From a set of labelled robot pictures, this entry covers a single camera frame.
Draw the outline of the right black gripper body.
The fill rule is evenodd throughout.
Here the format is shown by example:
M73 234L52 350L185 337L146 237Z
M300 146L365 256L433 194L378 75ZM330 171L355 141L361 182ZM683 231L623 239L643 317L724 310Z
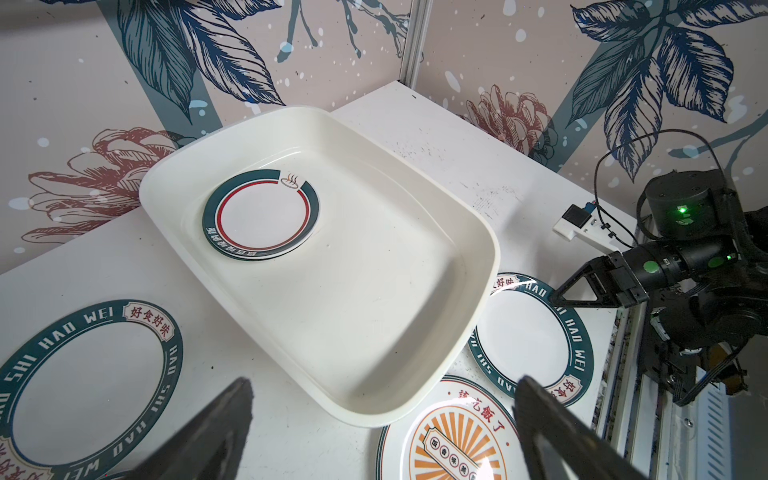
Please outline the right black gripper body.
M612 295L620 306L645 302L649 295L684 279L684 262L667 250L628 250L607 256Z

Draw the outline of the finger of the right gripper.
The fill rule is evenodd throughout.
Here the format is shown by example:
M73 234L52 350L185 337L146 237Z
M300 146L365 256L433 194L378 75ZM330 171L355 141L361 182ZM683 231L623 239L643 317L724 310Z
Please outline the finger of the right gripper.
M607 257L585 263L550 294L553 306L617 306L612 264Z

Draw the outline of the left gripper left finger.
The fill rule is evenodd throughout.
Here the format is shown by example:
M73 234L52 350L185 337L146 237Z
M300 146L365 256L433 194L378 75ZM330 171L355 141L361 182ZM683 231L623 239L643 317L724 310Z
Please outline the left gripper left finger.
M165 442L130 479L234 479L252 422L250 380L239 377Z

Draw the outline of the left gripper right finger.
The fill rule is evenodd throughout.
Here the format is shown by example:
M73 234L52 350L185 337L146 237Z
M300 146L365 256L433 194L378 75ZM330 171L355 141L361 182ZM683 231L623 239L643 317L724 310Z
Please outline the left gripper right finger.
M518 382L514 415L531 479L644 477L530 376Z

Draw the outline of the green rim hao wei plate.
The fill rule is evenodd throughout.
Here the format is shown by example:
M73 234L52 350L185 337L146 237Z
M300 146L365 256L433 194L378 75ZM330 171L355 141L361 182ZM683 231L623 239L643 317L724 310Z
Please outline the green rim hao wei plate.
M579 314L552 305L551 293L535 277L499 273L468 346L482 373L506 396L514 398L528 376L570 406L592 383L594 350Z

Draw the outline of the green red rim plate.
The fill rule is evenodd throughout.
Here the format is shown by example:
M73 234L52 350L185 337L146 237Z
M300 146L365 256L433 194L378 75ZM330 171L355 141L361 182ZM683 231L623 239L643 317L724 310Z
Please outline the green red rim plate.
M202 211L202 232L222 255L263 261L299 248L312 234L320 200L305 178L278 169L256 169L217 186Z

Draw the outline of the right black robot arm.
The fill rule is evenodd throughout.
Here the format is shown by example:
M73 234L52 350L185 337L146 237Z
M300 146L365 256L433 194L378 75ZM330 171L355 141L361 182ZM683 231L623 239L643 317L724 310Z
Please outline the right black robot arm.
M673 171L649 181L639 200L657 233L585 263L550 301L565 308L645 303L656 337L642 372L690 404L718 381L749 340L767 333L767 211L744 212L720 171Z

